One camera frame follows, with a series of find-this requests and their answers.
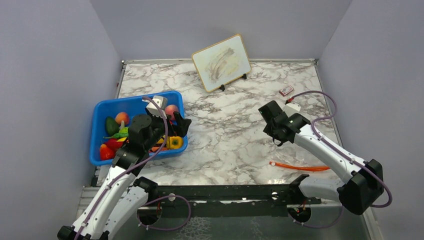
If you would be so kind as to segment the peach at bin left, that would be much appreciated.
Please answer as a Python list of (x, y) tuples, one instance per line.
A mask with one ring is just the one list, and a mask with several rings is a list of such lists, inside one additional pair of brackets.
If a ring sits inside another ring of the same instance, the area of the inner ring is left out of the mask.
[(119, 125), (124, 123), (125, 126), (128, 126), (130, 124), (130, 116), (126, 112), (119, 112), (114, 119)]

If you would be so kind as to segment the peach at bin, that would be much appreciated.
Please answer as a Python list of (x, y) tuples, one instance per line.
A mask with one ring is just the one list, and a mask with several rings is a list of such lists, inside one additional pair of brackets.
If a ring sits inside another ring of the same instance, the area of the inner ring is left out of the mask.
[(175, 105), (175, 104), (170, 104), (170, 105), (166, 106), (165, 109), (164, 109), (164, 111), (165, 111), (165, 114), (167, 116), (170, 116), (170, 120), (171, 121), (175, 121), (176, 120), (176, 118), (175, 118), (175, 112), (177, 112), (177, 113), (180, 112), (178, 106)]
[(125, 126), (128, 126), (130, 124), (130, 116), (126, 112), (119, 112), (114, 119), (119, 125), (124, 123)]

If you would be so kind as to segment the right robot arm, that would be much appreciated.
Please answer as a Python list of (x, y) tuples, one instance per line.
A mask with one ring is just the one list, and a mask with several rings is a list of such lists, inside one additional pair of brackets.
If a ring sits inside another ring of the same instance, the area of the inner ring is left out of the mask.
[(300, 204), (307, 198), (337, 201), (355, 215), (363, 214), (384, 192), (383, 166), (366, 161), (317, 130), (294, 104), (280, 107), (274, 100), (258, 109), (266, 125), (264, 133), (281, 145), (290, 142), (307, 150), (339, 177), (328, 180), (306, 176), (288, 190), (289, 199)]

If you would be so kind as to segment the yellow bell pepper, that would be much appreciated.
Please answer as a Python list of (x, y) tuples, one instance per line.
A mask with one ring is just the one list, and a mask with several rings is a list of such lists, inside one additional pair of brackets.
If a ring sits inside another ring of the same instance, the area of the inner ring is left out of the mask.
[(180, 149), (184, 145), (184, 140), (180, 136), (168, 136), (166, 148), (169, 150)]

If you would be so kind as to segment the clear zip top bag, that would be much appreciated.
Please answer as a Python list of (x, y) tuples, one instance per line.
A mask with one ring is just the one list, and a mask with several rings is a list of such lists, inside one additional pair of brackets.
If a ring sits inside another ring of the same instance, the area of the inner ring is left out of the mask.
[(308, 165), (309, 162), (307, 160), (312, 154), (306, 153), (305, 150), (300, 150), (296, 146), (271, 147), (270, 154), (269, 165), (273, 167), (312, 173), (330, 170), (327, 165)]

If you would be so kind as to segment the green chili pepper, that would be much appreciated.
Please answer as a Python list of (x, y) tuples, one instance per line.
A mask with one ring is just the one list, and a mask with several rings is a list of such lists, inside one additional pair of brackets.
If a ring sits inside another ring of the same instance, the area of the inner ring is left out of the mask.
[(121, 138), (127, 138), (129, 136), (129, 128), (123, 127), (120, 129), (117, 133), (111, 135), (111, 136), (104, 136), (104, 139), (121, 139)]

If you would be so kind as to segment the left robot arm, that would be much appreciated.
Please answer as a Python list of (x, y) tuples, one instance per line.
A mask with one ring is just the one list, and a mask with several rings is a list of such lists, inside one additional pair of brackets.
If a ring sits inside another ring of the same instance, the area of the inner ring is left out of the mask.
[(156, 182), (139, 173), (176, 135), (163, 110), (158, 115), (136, 115), (106, 180), (81, 216), (71, 226), (61, 227), (58, 239), (111, 240), (138, 208), (167, 199), (159, 195)]

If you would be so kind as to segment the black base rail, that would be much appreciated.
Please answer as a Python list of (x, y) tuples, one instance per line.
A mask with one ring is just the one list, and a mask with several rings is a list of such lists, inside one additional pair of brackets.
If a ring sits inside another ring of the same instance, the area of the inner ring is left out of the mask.
[(286, 217), (288, 207), (321, 204), (302, 195), (295, 184), (271, 185), (158, 185), (141, 177), (123, 188), (107, 220), (137, 213), (148, 221), (158, 218)]

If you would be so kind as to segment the red chili pepper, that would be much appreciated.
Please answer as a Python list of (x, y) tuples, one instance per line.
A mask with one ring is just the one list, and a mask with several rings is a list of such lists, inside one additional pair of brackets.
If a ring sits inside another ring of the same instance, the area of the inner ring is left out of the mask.
[(110, 138), (108, 139), (104, 144), (110, 148), (111, 150), (113, 150), (114, 152), (116, 152), (119, 148), (121, 148), (124, 143), (126, 142), (127, 138), (123, 137), (123, 138)]

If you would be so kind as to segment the dark green avocado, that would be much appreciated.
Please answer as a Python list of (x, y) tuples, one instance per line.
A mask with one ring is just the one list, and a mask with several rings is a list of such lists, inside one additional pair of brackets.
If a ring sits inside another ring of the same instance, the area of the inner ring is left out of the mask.
[(109, 137), (117, 134), (120, 131), (120, 125), (111, 116), (107, 116), (104, 122), (104, 127)]

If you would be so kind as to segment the blue plastic bin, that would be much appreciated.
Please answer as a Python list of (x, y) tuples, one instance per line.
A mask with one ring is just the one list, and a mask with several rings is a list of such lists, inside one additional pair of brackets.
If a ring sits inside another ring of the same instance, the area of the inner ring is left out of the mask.
[[(89, 147), (89, 161), (94, 166), (111, 165), (113, 158), (102, 160), (100, 157), (100, 146), (107, 141), (104, 137), (109, 135), (106, 132), (105, 121), (107, 117), (116, 117), (120, 112), (125, 112), (130, 119), (139, 114), (146, 114), (147, 102), (142, 97), (162, 96), (167, 99), (168, 105), (176, 105), (180, 110), (180, 114), (185, 118), (185, 109), (183, 97), (180, 92), (171, 90), (165, 92), (150, 93), (132, 97), (124, 97), (117, 99), (109, 99), (99, 102), (93, 111), (91, 139)], [(183, 145), (178, 149), (162, 150), (153, 159), (177, 157), (183, 153), (188, 147), (188, 136), (183, 138)]]

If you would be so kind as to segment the small red card box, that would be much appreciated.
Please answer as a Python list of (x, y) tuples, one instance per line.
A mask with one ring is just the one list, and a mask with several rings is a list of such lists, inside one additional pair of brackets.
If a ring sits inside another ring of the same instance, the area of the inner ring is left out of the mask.
[(294, 91), (294, 88), (291, 85), (286, 85), (285, 87), (283, 87), (279, 93), (285, 97), (288, 96), (290, 93), (292, 93)]

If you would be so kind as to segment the peach at bin back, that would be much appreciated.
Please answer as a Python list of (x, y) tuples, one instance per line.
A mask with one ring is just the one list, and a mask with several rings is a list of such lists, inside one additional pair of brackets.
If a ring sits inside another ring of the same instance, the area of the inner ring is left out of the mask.
[(177, 112), (177, 113), (180, 112), (178, 106), (175, 105), (175, 104), (170, 104), (170, 105), (166, 106), (165, 109), (164, 109), (164, 111), (165, 111), (165, 114), (167, 116), (170, 116), (170, 120), (171, 121), (175, 121), (176, 120), (176, 118), (175, 118), (175, 112)]

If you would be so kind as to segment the whiteboard with yellow frame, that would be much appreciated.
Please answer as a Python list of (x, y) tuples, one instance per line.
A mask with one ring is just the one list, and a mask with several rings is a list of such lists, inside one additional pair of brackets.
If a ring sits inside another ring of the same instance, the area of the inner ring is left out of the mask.
[(217, 42), (191, 55), (206, 92), (225, 90), (225, 85), (251, 72), (252, 67), (240, 34)]

